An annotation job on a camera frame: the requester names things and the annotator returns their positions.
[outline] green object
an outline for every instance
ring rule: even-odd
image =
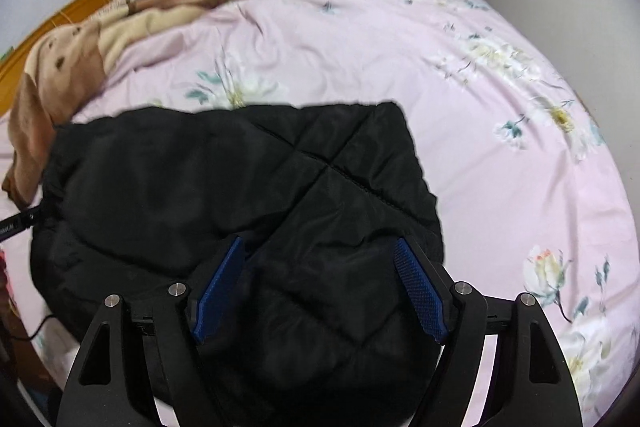
[[[11,46],[6,53],[0,57],[0,62],[4,62],[5,60],[7,60],[9,58],[9,55],[11,55],[14,52],[14,47]]]

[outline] bedsheet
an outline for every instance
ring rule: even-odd
[[[438,197],[445,265],[485,295],[533,293],[570,367],[586,426],[626,382],[640,331],[638,240],[595,121],[553,66],[482,0],[240,0],[125,51],[75,118],[251,103],[402,107]],[[11,160],[0,121],[2,167]],[[15,211],[1,201],[1,217]],[[6,241],[28,331],[46,315],[27,233]],[[78,349],[55,320],[34,347],[60,385]],[[485,346],[465,425],[490,381]],[[166,425],[176,425],[160,404]]]

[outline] wooden headboard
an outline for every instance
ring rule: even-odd
[[[111,0],[75,0],[53,17],[44,21],[12,53],[0,63],[0,115],[6,113],[14,101],[24,63],[33,45],[47,32],[57,26],[78,23],[92,15]]]

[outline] black cable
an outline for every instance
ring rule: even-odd
[[[36,332],[33,333],[33,335],[31,335],[30,337],[15,337],[11,333],[9,333],[9,338],[14,340],[14,341],[18,341],[18,342],[31,342],[34,338],[36,338],[38,333],[40,333],[40,330],[44,326],[45,322],[47,322],[49,319],[55,319],[55,318],[56,318],[56,316],[53,313],[50,314],[50,315],[47,315],[46,317],[44,317],[42,322],[38,326],[38,329],[36,330]]]

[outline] black garment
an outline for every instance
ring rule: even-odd
[[[393,266],[413,235],[443,261],[436,198],[401,110],[160,108],[62,128],[44,174],[34,283],[81,339],[105,296],[188,277],[224,238],[248,260],[200,356],[235,425],[391,426],[438,348]],[[150,349],[156,394],[157,355]]]

